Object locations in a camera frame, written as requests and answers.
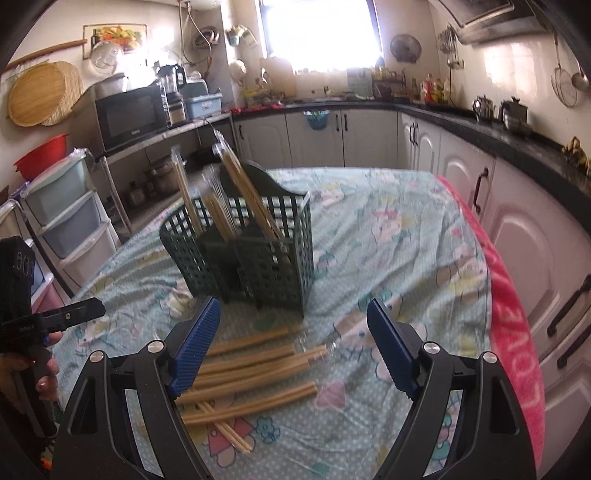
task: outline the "framed picture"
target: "framed picture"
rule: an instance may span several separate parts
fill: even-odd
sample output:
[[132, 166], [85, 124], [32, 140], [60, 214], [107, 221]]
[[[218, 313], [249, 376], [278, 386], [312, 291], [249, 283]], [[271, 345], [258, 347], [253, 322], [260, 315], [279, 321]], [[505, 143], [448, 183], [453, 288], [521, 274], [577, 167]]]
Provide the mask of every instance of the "framed picture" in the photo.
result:
[[133, 53], [145, 46], [148, 27], [142, 24], [97, 24], [84, 25], [83, 37], [90, 40], [83, 47], [83, 58], [90, 58], [90, 51], [103, 40], [111, 40], [123, 48], [124, 53]]

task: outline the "red plastic basin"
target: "red plastic basin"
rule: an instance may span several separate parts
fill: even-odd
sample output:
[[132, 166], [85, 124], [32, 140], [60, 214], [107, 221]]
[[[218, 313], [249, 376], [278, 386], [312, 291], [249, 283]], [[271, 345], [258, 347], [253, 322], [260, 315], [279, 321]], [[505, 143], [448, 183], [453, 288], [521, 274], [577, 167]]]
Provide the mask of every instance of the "red plastic basin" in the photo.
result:
[[41, 173], [46, 171], [55, 162], [61, 160], [66, 156], [67, 134], [61, 134], [53, 137], [40, 147], [30, 151], [23, 158], [18, 160], [14, 166], [17, 168], [22, 177], [27, 181], [33, 181]]

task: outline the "black countertop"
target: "black countertop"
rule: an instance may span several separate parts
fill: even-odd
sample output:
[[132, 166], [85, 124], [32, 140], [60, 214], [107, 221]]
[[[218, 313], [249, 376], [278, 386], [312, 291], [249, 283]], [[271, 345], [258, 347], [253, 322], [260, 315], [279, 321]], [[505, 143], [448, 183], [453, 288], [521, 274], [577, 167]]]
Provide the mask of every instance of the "black countertop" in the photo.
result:
[[500, 122], [478, 123], [473, 114], [459, 108], [405, 105], [376, 101], [293, 103], [284, 109], [264, 109], [234, 115], [235, 121], [267, 115], [321, 109], [379, 109], [407, 113], [431, 122], [521, 170], [544, 188], [591, 235], [591, 178], [568, 165], [560, 146], [542, 135], [521, 138], [503, 130]]

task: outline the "metal screw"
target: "metal screw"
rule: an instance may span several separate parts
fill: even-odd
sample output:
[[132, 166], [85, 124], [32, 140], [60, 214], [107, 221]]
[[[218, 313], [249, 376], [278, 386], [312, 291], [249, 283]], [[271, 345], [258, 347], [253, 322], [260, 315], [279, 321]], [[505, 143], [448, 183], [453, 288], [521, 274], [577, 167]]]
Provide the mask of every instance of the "metal screw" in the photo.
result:
[[424, 350], [427, 353], [430, 353], [432, 355], [434, 355], [435, 353], [439, 353], [439, 345], [433, 342], [427, 342], [425, 343], [425, 345], [423, 345]]
[[158, 353], [162, 351], [164, 348], [164, 344], [160, 340], [155, 340], [151, 344], [148, 345], [148, 352], [150, 353]]
[[498, 360], [496, 355], [492, 352], [484, 352], [484, 355], [482, 355], [482, 358], [484, 359], [485, 362], [489, 362], [490, 364], [494, 364]]
[[90, 354], [90, 361], [95, 364], [95, 363], [100, 362], [104, 357], [105, 357], [105, 354], [103, 352], [101, 352], [100, 350], [97, 350], [96, 352], [92, 352]]

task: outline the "green plastic basket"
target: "green plastic basket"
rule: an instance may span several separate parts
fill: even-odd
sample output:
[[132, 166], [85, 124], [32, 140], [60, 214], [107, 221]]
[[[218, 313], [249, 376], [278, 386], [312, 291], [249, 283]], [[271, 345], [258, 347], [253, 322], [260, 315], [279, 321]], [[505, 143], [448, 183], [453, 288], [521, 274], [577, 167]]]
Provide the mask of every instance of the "green plastic basket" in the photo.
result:
[[182, 205], [164, 221], [160, 239], [192, 295], [249, 300], [259, 307], [297, 310], [303, 316], [314, 271], [310, 194], [289, 192], [254, 164], [245, 164], [244, 169], [285, 240], [264, 238], [224, 168], [220, 172], [222, 187], [241, 234], [224, 242], [201, 198], [196, 198], [193, 201], [204, 233], [195, 237]]

